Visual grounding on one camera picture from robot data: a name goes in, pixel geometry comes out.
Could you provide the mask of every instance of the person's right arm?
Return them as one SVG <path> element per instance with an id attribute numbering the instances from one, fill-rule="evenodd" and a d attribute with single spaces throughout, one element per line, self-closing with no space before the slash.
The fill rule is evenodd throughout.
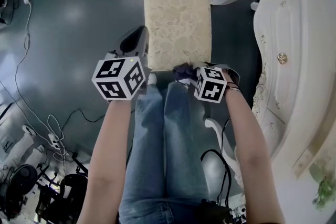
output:
<path id="1" fill-rule="evenodd" d="M 223 73 L 232 82 L 228 74 Z M 240 92 L 227 89 L 225 100 L 244 183 L 247 223 L 285 223 L 275 190 L 267 144 L 259 123 Z"/>

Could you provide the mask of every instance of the gray-green floor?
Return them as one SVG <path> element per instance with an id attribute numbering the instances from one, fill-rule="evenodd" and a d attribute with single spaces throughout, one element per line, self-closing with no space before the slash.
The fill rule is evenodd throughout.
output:
<path id="1" fill-rule="evenodd" d="M 96 119 L 104 114 L 106 102 L 91 82 L 97 61 L 115 48 L 116 40 L 130 28 L 144 24 L 143 0 L 31 0 L 33 12 L 29 24 L 30 50 L 18 72 L 18 86 L 31 108 L 46 122 L 53 114 L 63 125 L 69 113 L 82 108 L 86 116 Z M 253 12 L 250 3 L 239 0 L 229 6 L 212 7 L 212 62 L 227 63 L 241 76 L 241 89 L 252 103 L 255 91 L 259 51 L 253 32 Z M 0 10 L 9 20 L 12 0 L 8 8 Z M 20 1 L 11 25 L 0 29 L 0 79 L 18 98 L 14 84 L 15 67 L 24 55 L 23 36 L 29 13 L 28 5 Z M 0 88 L 0 103 L 11 100 Z M 203 123 L 204 109 L 192 99 L 194 136 L 197 150 L 219 150 L 215 133 Z M 34 128 L 44 137 L 47 131 L 37 119 L 24 109 Z M 208 114 L 223 124 L 228 117 L 225 104 L 211 105 Z M 23 115 L 13 106 L 10 117 L 0 127 L 1 137 L 17 141 L 22 136 Z M 75 113 L 64 129 L 65 145 L 72 151 L 92 153 L 101 121 L 88 123 Z M 235 145 L 231 126 L 226 131 Z M 133 134 L 130 130 L 129 142 Z M 36 145 L 44 143 L 39 139 Z M 217 196 L 224 174 L 221 161 L 207 157 L 213 171 L 207 174 L 211 197 Z M 236 184 L 231 195 L 239 192 Z"/>

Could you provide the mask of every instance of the jeans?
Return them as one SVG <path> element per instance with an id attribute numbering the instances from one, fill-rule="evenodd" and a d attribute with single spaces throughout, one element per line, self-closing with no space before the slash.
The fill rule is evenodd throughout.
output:
<path id="1" fill-rule="evenodd" d="M 187 89 L 170 83 L 164 100 L 149 85 L 136 102 L 120 222 L 198 223 L 195 212 L 204 198 L 208 188 L 191 132 Z"/>

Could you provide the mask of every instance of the shoe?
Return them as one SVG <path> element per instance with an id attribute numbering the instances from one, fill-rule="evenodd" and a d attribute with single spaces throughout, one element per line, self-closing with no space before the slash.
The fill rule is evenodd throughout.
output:
<path id="1" fill-rule="evenodd" d="M 27 125 L 23 125 L 22 130 L 25 132 L 25 134 L 30 134 L 32 138 L 36 137 L 35 131 L 32 128 L 28 127 Z"/>
<path id="2" fill-rule="evenodd" d="M 46 149 L 46 148 L 45 148 L 43 145 L 39 145 L 39 146 L 37 147 L 37 150 L 40 151 L 41 153 L 43 153 L 45 149 Z"/>
<path id="3" fill-rule="evenodd" d="M 156 85 L 156 82 L 157 82 L 156 75 L 153 74 L 153 73 L 150 73 L 149 76 L 148 76 L 147 85 Z"/>

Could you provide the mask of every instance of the ornate knob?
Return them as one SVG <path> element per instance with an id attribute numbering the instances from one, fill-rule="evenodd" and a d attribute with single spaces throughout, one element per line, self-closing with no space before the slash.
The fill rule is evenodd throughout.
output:
<path id="1" fill-rule="evenodd" d="M 279 54 L 278 61 L 281 65 L 287 62 L 287 55 L 286 54 Z"/>

